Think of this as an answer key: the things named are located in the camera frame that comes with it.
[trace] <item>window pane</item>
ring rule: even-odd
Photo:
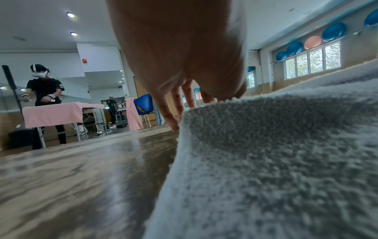
[[[285,61],[286,64],[286,79],[295,77],[295,60],[294,58]]]
[[[319,49],[310,52],[310,70],[311,73],[323,70],[323,50]]]
[[[249,82],[249,88],[255,87],[255,78],[253,76],[253,72],[248,75],[248,82]]]
[[[304,76],[308,74],[307,54],[298,56],[296,58],[296,64],[298,66],[298,76]]]
[[[326,69],[333,69],[340,66],[340,42],[337,42],[326,47]]]

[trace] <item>person in black clothing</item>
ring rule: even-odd
[[[24,102],[30,101],[30,95],[34,92],[36,95],[35,106],[46,106],[52,104],[60,104],[61,100],[59,95],[62,94],[64,87],[59,80],[52,79],[48,75],[50,73],[49,69],[40,64],[33,64],[30,66],[31,73],[37,79],[28,81],[26,85],[26,94],[22,96]],[[61,144],[66,144],[66,134],[64,132],[63,125],[56,125],[56,130],[58,131],[58,138]],[[33,149],[41,149],[42,144],[38,135],[38,129],[34,128],[33,135]]]
[[[109,99],[107,100],[107,105],[110,111],[112,126],[115,126],[115,122],[117,121],[117,119],[115,118],[115,114],[117,113],[116,104],[117,102],[113,99],[113,96],[109,95]]]

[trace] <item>pink tablecloth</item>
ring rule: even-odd
[[[49,106],[26,107],[22,109],[26,128],[72,124],[83,122],[83,108],[103,109],[104,105],[87,103],[65,103]]]

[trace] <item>blue plastic chair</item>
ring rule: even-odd
[[[147,121],[146,121],[146,115],[154,113],[154,103],[152,101],[152,97],[150,94],[144,94],[141,97],[138,97],[134,100],[135,107],[137,108],[137,112],[139,115],[142,115],[145,119],[146,122],[146,127],[147,126]],[[151,127],[150,119],[147,117],[148,123]]]

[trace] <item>black t-shirt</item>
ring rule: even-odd
[[[115,110],[115,105],[117,102],[115,100],[107,100],[107,105],[109,106],[109,109]]]
[[[28,81],[26,88],[31,89],[35,92],[35,95],[37,97],[37,101],[35,102],[36,104],[41,102],[41,99],[47,96],[48,94],[54,94],[57,89],[61,89],[62,91],[64,90],[62,83],[59,80],[52,78],[48,80],[43,80],[39,78],[30,80]],[[59,97],[56,97],[54,104],[59,103],[61,103],[61,100],[59,99]]]

